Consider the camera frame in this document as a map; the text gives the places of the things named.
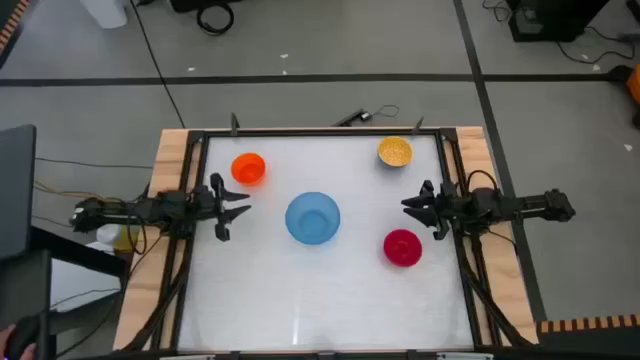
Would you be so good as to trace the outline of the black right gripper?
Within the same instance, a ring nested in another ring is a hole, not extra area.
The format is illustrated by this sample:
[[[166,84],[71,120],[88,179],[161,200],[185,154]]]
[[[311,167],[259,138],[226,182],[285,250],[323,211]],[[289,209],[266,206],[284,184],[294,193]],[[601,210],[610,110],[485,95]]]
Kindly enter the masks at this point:
[[[454,201],[458,195],[457,186],[449,181],[440,185],[440,192],[434,193],[434,185],[425,180],[420,195],[401,201],[403,212],[427,227],[433,227],[435,240],[443,240],[450,230],[449,222],[457,215]]]

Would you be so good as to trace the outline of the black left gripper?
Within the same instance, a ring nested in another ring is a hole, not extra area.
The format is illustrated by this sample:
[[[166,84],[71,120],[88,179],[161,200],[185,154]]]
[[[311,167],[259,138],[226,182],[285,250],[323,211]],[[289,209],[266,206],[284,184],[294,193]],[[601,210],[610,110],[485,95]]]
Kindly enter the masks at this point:
[[[230,239],[228,225],[238,216],[248,211],[251,206],[244,205],[237,208],[225,209],[224,202],[234,202],[249,198],[249,194],[234,193],[225,188],[225,183],[219,173],[213,173],[209,177],[209,186],[199,185],[194,189],[194,203],[196,219],[216,219],[214,226],[215,236],[218,240],[226,242]]]

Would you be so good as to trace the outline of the orange plastic bowl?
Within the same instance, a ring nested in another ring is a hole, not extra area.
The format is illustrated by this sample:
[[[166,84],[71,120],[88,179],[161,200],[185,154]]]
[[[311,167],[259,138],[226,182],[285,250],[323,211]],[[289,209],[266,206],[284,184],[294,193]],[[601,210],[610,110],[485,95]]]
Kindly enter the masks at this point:
[[[244,186],[258,185],[266,174],[266,162],[257,153],[243,153],[231,164],[231,175]]]

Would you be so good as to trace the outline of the yellow plastic bowl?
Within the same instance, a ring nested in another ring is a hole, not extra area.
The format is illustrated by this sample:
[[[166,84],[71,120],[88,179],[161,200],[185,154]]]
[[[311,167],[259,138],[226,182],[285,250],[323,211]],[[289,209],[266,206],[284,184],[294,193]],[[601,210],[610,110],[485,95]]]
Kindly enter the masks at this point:
[[[411,144],[404,138],[389,136],[382,139],[377,148],[378,158],[391,167],[403,167],[413,159]]]

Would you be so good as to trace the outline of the large blue plastic bowl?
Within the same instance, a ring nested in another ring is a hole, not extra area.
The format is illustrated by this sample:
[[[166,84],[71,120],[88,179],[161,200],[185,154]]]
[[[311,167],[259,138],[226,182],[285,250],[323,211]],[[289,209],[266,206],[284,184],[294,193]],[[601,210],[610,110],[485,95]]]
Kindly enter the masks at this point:
[[[322,192],[306,192],[291,201],[285,224],[295,240],[305,245],[321,245],[337,232],[341,222],[337,203]]]

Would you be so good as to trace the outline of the light wooden table board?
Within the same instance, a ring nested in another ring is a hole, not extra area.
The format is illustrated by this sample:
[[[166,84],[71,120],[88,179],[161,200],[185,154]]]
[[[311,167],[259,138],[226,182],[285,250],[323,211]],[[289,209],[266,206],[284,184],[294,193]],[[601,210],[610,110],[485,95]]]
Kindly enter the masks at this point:
[[[188,132],[164,129],[161,133],[154,169],[148,193],[174,190],[180,182],[180,171],[189,166],[189,175],[195,175],[195,164],[199,159],[194,154],[186,159]],[[494,175],[494,161],[490,147],[481,127],[455,127],[445,130],[444,145],[447,166],[456,181],[471,170],[483,170]],[[512,226],[508,223],[496,225],[490,233],[473,240],[462,240],[465,255],[475,274],[485,270],[487,289],[507,320],[519,334],[537,345],[537,323],[531,311],[532,300],[527,293],[521,269],[524,247],[515,247]],[[179,266],[186,261],[186,245],[182,240],[173,241],[162,236],[150,254],[134,257],[141,263],[125,292],[119,315],[113,348],[120,350],[129,344],[143,327],[146,319],[158,303],[161,280],[165,272],[177,274]]]

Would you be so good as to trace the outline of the white and yellow bottle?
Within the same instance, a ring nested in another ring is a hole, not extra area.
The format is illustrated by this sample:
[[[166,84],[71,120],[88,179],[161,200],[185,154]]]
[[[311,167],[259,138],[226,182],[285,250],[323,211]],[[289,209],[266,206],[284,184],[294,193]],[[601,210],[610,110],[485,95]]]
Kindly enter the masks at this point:
[[[96,231],[98,242],[111,246],[114,250],[131,253],[137,243],[139,226],[120,224],[106,224]]]

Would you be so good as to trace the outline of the black side desk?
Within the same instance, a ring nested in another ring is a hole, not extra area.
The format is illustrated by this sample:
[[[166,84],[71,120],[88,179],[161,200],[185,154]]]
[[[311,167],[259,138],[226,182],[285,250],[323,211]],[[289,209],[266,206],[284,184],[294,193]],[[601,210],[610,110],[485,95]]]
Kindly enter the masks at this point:
[[[8,358],[18,359],[35,343],[34,360],[57,360],[61,355],[50,341],[93,302],[82,298],[80,287],[108,290],[116,303],[128,277],[126,260],[32,226],[28,250],[0,261],[0,331],[16,325]]]

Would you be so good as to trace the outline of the black orange striped edge strip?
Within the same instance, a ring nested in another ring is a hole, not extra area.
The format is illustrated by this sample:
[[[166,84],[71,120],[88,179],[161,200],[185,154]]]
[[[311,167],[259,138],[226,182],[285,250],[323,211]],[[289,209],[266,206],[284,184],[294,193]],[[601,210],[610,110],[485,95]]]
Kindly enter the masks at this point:
[[[640,313],[569,320],[546,320],[536,323],[538,334],[574,333],[596,330],[640,328]]]
[[[31,4],[32,0],[0,0],[0,52],[9,46]]]

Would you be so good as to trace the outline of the black monitor beside table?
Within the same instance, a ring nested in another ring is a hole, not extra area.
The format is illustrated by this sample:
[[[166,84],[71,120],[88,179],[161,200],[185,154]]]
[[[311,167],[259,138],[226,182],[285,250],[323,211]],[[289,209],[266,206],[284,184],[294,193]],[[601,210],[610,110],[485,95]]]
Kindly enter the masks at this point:
[[[0,261],[29,248],[36,138],[34,125],[0,131]]]

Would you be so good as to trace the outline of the black equipment case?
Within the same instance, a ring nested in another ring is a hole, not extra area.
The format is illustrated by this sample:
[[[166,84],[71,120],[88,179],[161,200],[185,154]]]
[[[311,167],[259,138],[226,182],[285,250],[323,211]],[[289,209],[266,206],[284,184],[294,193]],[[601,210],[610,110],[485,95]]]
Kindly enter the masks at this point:
[[[515,42],[572,42],[610,0],[506,0]]]

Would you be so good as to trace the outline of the white cylindrical container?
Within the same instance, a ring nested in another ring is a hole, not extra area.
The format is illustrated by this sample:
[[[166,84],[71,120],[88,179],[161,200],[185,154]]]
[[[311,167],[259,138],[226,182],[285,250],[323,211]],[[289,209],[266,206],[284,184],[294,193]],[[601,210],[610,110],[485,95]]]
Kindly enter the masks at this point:
[[[80,0],[87,12],[103,29],[115,29],[127,24],[122,0]]]

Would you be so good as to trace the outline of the orange round object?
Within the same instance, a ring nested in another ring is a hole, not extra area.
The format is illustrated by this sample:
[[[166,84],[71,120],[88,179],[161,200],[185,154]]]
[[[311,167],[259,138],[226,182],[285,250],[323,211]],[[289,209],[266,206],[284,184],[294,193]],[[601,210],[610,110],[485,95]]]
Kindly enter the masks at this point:
[[[626,86],[632,98],[638,105],[640,105],[640,64],[637,64],[633,68],[629,78],[626,81]]]

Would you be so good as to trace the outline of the person's hand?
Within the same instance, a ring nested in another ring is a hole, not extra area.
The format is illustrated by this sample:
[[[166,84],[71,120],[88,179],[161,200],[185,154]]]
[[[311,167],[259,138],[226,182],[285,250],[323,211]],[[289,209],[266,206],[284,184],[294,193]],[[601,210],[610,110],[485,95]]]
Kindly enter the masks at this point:
[[[15,332],[16,325],[11,324],[7,328],[0,331],[0,359],[11,360],[8,358],[9,340]],[[13,360],[34,360],[36,357],[37,345],[35,343],[29,344],[21,353],[18,359]]]

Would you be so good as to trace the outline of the black aluminium table frame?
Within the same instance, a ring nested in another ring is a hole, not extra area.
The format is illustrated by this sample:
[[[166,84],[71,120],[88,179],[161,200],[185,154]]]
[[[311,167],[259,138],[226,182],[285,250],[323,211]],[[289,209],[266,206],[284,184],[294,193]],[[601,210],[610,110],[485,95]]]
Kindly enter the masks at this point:
[[[247,189],[251,208],[234,220],[230,239],[214,222],[196,226],[177,346],[182,351],[469,350],[472,330],[451,237],[401,206],[425,180],[441,182],[441,141],[433,130],[410,135],[414,157],[384,166],[377,148],[385,130],[274,129],[210,136],[193,179],[219,173],[239,191],[233,160],[255,152],[267,165]],[[321,245],[293,238],[285,224],[298,195],[322,192],[338,205],[340,226]],[[390,263],[386,235],[416,234],[423,252],[411,267]]]

